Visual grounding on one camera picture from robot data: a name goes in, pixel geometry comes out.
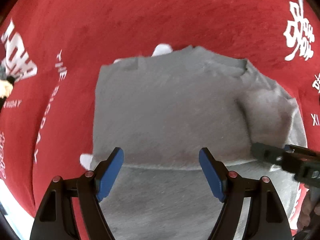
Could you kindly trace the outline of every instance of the folded shirt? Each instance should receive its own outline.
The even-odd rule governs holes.
[[[125,152],[100,203],[116,239],[208,238],[222,204],[201,171],[202,147],[243,177],[270,177],[289,216],[298,184],[255,161],[252,142],[307,146],[296,100],[247,59],[190,46],[100,70],[90,168],[114,147]],[[242,216],[235,239],[245,222]]]

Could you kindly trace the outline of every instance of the person's hand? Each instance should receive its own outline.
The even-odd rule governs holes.
[[[298,232],[304,227],[310,224],[310,213],[312,211],[311,200],[310,200],[310,190],[307,192],[301,206],[300,215],[297,222]],[[318,204],[315,209],[315,213],[320,216],[320,204]]]
[[[0,80],[0,98],[9,97],[13,86],[7,80]]]

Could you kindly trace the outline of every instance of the red t-shirt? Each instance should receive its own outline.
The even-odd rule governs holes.
[[[248,58],[297,98],[309,148],[320,150],[320,23],[305,0],[19,0],[0,33],[10,20],[37,73],[15,85],[19,108],[0,115],[5,182],[32,215],[52,177],[85,171],[101,65],[150,56],[159,43]]]

